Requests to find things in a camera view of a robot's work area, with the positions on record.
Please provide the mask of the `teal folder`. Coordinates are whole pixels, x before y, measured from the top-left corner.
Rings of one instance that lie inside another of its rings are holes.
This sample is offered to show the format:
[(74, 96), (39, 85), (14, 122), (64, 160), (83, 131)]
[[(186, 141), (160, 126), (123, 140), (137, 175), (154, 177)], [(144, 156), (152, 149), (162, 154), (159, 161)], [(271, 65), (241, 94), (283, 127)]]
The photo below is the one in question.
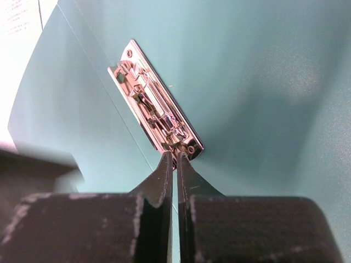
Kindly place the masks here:
[(350, 1), (59, 1), (8, 128), (71, 153), (82, 192), (127, 192), (160, 159), (107, 68), (139, 44), (233, 196), (303, 196), (350, 228)]

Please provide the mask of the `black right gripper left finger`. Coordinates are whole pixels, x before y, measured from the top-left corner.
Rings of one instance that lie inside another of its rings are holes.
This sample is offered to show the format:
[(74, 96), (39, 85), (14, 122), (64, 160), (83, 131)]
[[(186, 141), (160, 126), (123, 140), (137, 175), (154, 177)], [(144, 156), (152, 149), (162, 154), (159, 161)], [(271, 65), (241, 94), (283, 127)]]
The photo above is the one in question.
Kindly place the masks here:
[(1, 152), (1, 262), (171, 262), (172, 157), (128, 193), (54, 193), (74, 163)]

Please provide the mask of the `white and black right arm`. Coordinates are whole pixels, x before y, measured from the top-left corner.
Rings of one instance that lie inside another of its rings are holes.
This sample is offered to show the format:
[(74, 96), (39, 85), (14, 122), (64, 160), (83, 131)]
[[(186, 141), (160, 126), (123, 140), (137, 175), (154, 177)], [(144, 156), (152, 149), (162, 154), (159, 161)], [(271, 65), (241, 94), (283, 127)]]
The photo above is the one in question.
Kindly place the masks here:
[(129, 193), (55, 193), (74, 163), (1, 151), (1, 262), (342, 262), (321, 209), (301, 197), (235, 197), (169, 152)]

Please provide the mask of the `chrome folder clip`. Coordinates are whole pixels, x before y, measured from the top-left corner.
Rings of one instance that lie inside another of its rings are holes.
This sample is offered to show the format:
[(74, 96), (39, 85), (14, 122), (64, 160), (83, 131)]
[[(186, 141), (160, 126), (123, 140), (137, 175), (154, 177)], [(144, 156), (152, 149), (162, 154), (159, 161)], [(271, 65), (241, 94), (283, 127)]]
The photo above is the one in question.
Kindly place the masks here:
[(200, 137), (135, 40), (107, 71), (155, 150), (174, 160), (180, 152), (189, 160), (200, 155)]

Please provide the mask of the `printed white paper sheet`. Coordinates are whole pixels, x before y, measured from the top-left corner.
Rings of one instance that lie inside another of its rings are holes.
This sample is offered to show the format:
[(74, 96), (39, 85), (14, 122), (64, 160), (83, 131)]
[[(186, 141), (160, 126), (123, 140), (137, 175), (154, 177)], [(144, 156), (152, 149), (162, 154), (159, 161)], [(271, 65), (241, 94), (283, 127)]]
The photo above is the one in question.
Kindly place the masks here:
[(1, 146), (14, 148), (8, 130), (25, 68), (57, 1), (1, 1)]

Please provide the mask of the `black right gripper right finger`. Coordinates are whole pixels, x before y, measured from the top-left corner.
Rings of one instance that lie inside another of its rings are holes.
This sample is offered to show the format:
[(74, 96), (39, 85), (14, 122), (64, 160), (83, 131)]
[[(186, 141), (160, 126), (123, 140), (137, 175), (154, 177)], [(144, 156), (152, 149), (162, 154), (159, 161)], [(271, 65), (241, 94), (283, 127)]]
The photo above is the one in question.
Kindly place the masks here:
[(311, 199), (226, 196), (186, 154), (177, 160), (182, 262), (342, 262), (320, 207)]

